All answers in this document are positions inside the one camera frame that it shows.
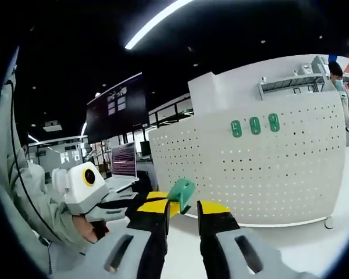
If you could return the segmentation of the person's left hand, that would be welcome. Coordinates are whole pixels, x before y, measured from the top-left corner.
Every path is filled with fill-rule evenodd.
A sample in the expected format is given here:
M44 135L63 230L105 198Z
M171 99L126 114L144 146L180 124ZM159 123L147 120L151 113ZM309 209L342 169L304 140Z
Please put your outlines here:
M84 216L72 216L75 229L89 242L95 243L109 234L104 222L89 223Z

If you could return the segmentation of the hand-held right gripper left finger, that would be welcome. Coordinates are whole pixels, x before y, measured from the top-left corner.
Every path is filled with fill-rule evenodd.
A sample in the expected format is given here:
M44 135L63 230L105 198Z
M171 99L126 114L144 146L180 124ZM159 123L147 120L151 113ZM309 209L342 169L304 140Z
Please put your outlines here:
M80 265L52 277L160 278L168 251L169 219L169 200L144 203L127 227L91 245Z

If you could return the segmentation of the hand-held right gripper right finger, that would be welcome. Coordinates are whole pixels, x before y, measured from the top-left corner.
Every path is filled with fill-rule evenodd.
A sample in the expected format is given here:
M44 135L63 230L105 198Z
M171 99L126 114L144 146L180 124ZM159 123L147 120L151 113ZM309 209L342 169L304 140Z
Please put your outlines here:
M198 201L200 252L208 278L307 278L282 261L252 229L241 228L220 203Z

